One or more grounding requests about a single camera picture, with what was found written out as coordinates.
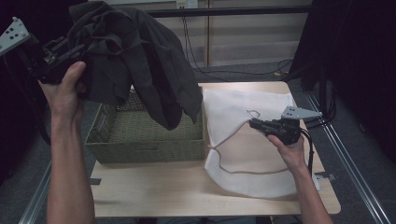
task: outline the crumpled fabric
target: crumpled fabric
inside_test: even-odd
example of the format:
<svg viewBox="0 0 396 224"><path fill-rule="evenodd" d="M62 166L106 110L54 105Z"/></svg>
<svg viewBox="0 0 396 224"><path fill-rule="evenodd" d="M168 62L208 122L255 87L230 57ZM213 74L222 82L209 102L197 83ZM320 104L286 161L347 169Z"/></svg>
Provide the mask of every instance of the crumpled fabric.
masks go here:
<svg viewBox="0 0 396 224"><path fill-rule="evenodd" d="M262 91L204 91L210 140L205 170L223 189L240 195L275 199L295 194L291 172L277 149L248 121L280 119L291 94ZM313 176L319 189L318 181Z"/></svg>
<svg viewBox="0 0 396 224"><path fill-rule="evenodd" d="M177 36L147 13L88 2L69 8L69 48L85 45L82 81L88 100L123 105L131 86L151 118L167 130L182 113L196 122L202 94Z"/></svg>

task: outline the metal bracket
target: metal bracket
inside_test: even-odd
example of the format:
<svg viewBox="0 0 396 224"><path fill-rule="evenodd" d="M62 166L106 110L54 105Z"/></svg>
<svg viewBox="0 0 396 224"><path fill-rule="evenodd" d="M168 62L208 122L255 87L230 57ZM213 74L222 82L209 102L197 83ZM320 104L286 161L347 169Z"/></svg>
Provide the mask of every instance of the metal bracket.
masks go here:
<svg viewBox="0 0 396 224"><path fill-rule="evenodd" d="M15 49L30 38L30 34L23 22L16 17L13 17L12 20L13 22L0 36L0 56Z"/></svg>
<svg viewBox="0 0 396 224"><path fill-rule="evenodd" d="M312 119L321 117L321 112L316 112L312 110L302 109L296 106L288 105L283 111L282 119Z"/></svg>

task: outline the hand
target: hand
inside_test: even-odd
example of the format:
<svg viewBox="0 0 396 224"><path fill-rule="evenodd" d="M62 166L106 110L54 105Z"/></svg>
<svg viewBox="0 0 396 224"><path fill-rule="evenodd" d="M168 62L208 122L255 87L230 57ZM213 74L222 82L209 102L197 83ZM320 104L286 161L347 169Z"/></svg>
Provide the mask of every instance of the hand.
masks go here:
<svg viewBox="0 0 396 224"><path fill-rule="evenodd" d="M285 146L276 136L268 135L268 140L277 147L277 151L292 173L306 168L304 158L304 138L300 136L297 143Z"/></svg>
<svg viewBox="0 0 396 224"><path fill-rule="evenodd" d="M52 119L66 122L81 121L83 102L78 99L78 94L84 92L86 88L78 80L84 72L85 66L84 62L73 63L67 69L64 79L59 85L42 84L38 81L49 102Z"/></svg>

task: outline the power outlet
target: power outlet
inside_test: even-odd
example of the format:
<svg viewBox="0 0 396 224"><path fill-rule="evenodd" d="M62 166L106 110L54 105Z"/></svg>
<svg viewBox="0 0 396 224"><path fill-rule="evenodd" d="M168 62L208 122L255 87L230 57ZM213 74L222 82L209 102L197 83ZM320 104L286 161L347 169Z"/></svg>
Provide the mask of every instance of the power outlet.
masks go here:
<svg viewBox="0 0 396 224"><path fill-rule="evenodd" d="M16 17L13 17L12 20L13 22L0 36L0 56L16 48L30 38L30 34L23 22Z"/></svg>
<svg viewBox="0 0 396 224"><path fill-rule="evenodd" d="M198 8L198 0L187 0L187 8Z"/></svg>
<svg viewBox="0 0 396 224"><path fill-rule="evenodd" d="M176 8L177 9L187 8L187 0L176 0Z"/></svg>

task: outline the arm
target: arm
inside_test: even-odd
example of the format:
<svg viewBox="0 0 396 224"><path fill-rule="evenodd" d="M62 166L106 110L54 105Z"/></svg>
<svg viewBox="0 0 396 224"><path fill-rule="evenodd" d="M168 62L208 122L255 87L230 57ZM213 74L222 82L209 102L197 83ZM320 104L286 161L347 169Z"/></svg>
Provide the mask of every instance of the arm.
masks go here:
<svg viewBox="0 0 396 224"><path fill-rule="evenodd" d="M291 171L297 188L298 200L303 216L303 223L332 223L318 191L315 188L311 174L304 160L304 138L293 145L285 146L273 135L268 135L268 140L277 147L283 161Z"/></svg>
<svg viewBox="0 0 396 224"><path fill-rule="evenodd" d="M85 63L74 63L60 85L39 83L51 111L51 175L47 206L48 223L94 223L91 186L82 150L83 114L78 83Z"/></svg>

